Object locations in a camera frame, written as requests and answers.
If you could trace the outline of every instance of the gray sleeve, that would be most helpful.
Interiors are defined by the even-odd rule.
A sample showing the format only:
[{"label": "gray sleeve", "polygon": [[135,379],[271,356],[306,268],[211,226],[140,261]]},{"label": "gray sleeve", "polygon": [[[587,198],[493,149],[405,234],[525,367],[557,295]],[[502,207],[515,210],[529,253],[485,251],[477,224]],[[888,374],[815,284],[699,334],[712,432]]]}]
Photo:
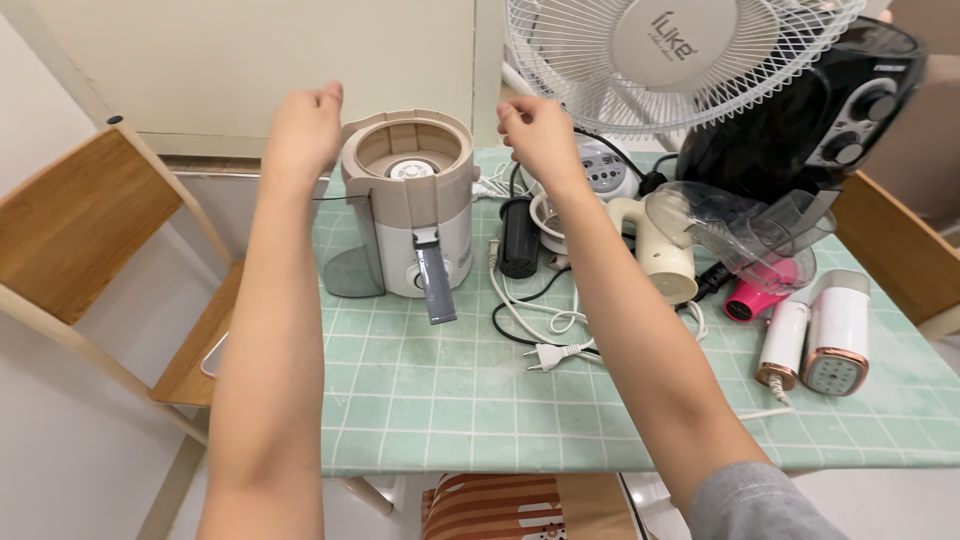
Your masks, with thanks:
[{"label": "gray sleeve", "polygon": [[700,486],[690,507],[693,540],[847,538],[820,515],[782,471],[737,463]]}]

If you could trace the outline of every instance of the white cabinet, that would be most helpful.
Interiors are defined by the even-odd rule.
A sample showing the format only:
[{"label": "white cabinet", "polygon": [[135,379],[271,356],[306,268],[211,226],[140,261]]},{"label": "white cabinet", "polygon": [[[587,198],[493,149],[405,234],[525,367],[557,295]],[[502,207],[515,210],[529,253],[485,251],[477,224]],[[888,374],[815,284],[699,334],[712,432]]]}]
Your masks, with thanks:
[{"label": "white cabinet", "polygon": [[501,1],[9,0],[0,9],[95,122],[122,114],[161,154],[258,156],[285,93],[330,78],[346,88],[345,121],[441,110],[492,143]]}]

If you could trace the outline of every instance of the air fryer knob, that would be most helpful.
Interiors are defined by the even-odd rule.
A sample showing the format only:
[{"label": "air fryer knob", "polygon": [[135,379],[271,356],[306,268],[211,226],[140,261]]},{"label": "air fryer knob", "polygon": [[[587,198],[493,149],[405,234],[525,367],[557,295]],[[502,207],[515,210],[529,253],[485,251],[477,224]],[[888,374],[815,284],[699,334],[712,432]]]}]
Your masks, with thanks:
[{"label": "air fryer knob", "polygon": [[849,165],[863,156],[863,145],[860,144],[860,135],[854,132],[842,133],[824,146],[822,153],[824,160],[833,161],[841,165]]},{"label": "air fryer knob", "polygon": [[850,116],[858,122],[878,122],[897,108],[897,98],[886,88],[874,88],[864,92],[853,104]]}]

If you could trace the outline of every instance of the fan guard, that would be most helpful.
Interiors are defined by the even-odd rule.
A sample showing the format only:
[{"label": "fan guard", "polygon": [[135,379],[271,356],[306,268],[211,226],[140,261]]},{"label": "fan guard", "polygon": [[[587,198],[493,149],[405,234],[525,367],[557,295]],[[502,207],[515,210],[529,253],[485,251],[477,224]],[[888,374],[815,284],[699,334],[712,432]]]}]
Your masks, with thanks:
[{"label": "fan guard", "polygon": [[520,74],[584,130],[713,123],[790,84],[865,0],[508,0]]}]

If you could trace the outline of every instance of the brand label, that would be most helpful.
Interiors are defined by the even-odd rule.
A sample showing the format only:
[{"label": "brand label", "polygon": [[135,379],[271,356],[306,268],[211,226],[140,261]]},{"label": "brand label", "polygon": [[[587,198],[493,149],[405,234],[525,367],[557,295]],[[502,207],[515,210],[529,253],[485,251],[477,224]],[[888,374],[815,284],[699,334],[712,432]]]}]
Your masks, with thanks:
[{"label": "brand label", "polygon": [[470,248],[472,246],[467,246],[467,250],[463,255],[460,256],[460,260],[457,261],[457,268],[463,268],[464,264],[467,264],[467,261],[470,259]]},{"label": "brand label", "polygon": [[670,18],[673,12],[665,12],[650,23],[653,32],[647,36],[657,45],[660,52],[669,61],[685,61],[686,57],[695,55],[699,51],[693,48],[681,35],[680,29]]}]

